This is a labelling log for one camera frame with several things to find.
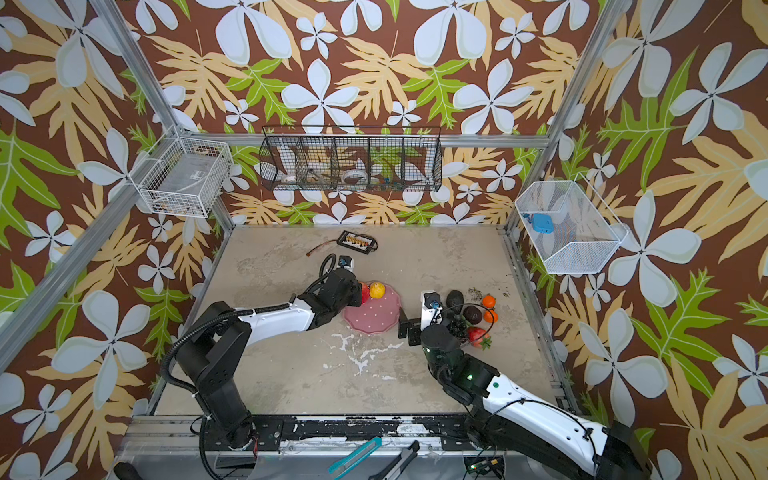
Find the black tool front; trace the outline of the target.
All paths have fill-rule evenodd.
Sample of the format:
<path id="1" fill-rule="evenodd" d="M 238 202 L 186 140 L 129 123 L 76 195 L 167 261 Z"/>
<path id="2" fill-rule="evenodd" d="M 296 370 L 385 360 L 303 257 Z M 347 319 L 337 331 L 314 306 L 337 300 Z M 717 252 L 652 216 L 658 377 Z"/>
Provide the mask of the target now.
<path id="1" fill-rule="evenodd" d="M 381 471 L 371 475 L 369 480 L 398 479 L 403 471 L 410 465 L 410 463 L 418 457 L 419 450 L 420 442 L 414 440 L 407 448 L 402 449 L 400 453 Z"/>

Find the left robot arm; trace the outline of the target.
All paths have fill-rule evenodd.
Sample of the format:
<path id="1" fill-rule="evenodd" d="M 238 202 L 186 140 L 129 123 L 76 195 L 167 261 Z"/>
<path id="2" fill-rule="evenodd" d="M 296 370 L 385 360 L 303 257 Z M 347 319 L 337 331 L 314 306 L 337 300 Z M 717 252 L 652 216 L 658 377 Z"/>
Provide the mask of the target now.
<path id="1" fill-rule="evenodd" d="M 252 414 L 234 374 L 247 347 L 287 333 L 317 329 L 345 308 L 362 305 L 362 284 L 347 268 L 330 270 L 299 295 L 277 305 L 236 309 L 211 304 L 189 331 L 172 344 L 161 364 L 167 384 L 192 395 L 204 418 L 242 449 L 253 437 Z"/>

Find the dark avocado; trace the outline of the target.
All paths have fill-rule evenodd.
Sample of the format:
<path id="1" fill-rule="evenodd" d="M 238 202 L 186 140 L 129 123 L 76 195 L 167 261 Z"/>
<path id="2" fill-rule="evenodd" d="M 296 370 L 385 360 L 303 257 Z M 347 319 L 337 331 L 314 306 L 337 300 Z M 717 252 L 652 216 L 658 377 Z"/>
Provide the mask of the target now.
<path id="1" fill-rule="evenodd" d="M 465 303 L 464 295 L 459 290 L 452 290 L 446 297 L 446 309 L 455 314 L 462 312 Z"/>

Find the pink polka dot plate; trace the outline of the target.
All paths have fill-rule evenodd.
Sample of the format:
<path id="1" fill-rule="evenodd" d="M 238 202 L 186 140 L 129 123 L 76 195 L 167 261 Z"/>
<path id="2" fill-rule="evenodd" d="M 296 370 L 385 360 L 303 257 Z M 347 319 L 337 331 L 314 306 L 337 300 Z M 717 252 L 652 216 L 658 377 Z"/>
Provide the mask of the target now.
<path id="1" fill-rule="evenodd" d="M 360 307 L 346 307 L 342 317 L 350 328 L 366 334 L 383 333 L 398 323 L 401 299 L 391 285 L 384 283 L 386 295 L 370 299 Z"/>

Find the teal utility knife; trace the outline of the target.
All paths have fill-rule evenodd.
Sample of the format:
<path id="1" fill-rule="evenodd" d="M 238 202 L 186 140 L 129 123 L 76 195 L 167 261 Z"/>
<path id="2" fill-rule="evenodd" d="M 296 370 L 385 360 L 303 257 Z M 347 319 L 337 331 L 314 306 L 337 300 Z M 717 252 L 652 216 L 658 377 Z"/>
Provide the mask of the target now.
<path id="1" fill-rule="evenodd" d="M 361 462 L 366 460 L 370 455 L 377 451 L 382 446 L 382 439 L 380 437 L 373 438 L 367 441 L 365 444 L 358 447 L 352 453 L 345 458 L 332 464 L 327 472 L 334 479 L 340 479 L 349 474 L 355 469 Z"/>

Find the orange tangerine lower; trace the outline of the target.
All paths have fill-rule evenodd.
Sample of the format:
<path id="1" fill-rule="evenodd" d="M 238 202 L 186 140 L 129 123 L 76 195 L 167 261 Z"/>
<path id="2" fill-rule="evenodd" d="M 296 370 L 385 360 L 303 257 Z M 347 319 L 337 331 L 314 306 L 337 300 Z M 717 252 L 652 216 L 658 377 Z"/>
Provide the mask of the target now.
<path id="1" fill-rule="evenodd" d="M 498 313 L 493 309 L 486 310 L 483 314 L 483 319 L 487 323 L 494 324 L 498 321 Z"/>

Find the yellow lemon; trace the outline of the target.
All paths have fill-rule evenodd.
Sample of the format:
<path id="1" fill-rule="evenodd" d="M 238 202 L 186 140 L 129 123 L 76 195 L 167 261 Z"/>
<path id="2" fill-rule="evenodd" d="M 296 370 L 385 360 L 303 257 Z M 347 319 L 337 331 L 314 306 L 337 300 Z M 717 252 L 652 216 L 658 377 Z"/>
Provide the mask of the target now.
<path id="1" fill-rule="evenodd" d="M 368 285 L 368 292 L 372 299 L 381 299 L 386 295 L 387 288 L 382 282 L 371 282 Z"/>

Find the red apple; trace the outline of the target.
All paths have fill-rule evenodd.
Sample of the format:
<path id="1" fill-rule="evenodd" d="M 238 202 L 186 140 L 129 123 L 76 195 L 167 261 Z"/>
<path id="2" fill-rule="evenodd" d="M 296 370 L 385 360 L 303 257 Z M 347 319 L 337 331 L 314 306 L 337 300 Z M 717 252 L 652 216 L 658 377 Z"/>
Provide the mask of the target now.
<path id="1" fill-rule="evenodd" d="M 361 303 L 365 304 L 370 299 L 370 289 L 369 285 L 366 283 L 361 283 Z"/>

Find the black grape bunch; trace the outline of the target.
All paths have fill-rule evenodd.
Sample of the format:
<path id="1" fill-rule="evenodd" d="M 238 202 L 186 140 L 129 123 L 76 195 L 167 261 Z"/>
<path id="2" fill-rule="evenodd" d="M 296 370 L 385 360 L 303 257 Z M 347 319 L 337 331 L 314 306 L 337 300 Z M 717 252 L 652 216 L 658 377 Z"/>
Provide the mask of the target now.
<path id="1" fill-rule="evenodd" d="M 466 345 L 471 341 L 470 333 L 472 328 L 473 325 L 468 322 L 461 314 L 453 315 L 449 319 L 449 332 L 463 345 Z"/>

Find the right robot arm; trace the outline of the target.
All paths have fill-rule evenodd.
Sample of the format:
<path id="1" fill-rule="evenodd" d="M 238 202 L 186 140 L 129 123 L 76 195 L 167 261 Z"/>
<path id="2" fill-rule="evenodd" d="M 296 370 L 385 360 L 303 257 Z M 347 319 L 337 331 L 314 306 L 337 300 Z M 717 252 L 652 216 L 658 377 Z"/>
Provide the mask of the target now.
<path id="1" fill-rule="evenodd" d="M 520 453 L 567 479 L 649 479 L 652 464 L 633 431 L 570 413 L 528 392 L 466 353 L 441 309 L 401 317 L 398 336 L 422 348 L 430 375 L 468 409 L 468 441 L 486 451 Z"/>

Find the white mesh basket right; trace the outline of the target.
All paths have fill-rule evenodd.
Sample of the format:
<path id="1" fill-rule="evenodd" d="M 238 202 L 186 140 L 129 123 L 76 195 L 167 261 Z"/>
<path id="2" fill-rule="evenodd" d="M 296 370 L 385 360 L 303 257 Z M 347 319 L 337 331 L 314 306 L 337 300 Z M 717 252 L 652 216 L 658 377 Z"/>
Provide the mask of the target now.
<path id="1" fill-rule="evenodd" d="M 590 183 L 536 181 L 515 200 L 525 230 L 547 273 L 600 273 L 628 237 L 625 226 Z M 553 234 L 534 232 L 527 216 L 550 215 Z"/>

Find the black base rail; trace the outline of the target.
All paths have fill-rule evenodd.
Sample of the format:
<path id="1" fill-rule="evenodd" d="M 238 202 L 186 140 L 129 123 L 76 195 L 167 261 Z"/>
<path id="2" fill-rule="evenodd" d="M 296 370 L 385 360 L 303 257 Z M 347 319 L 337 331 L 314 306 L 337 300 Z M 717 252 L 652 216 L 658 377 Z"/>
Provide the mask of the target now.
<path id="1" fill-rule="evenodd" d="M 472 443 L 462 413 L 399 415 L 253 415 L 231 429 L 209 420 L 201 427 L 209 451 L 286 452 L 291 442 L 428 440 L 442 450 L 467 450 Z"/>

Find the blue object in basket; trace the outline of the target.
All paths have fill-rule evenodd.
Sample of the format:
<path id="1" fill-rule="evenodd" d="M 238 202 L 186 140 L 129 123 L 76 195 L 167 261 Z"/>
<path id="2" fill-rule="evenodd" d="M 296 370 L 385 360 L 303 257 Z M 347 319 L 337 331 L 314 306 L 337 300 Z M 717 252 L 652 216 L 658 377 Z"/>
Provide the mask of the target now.
<path id="1" fill-rule="evenodd" d="M 534 213 L 528 215 L 527 219 L 534 232 L 541 234 L 554 233 L 554 223 L 550 215 Z"/>

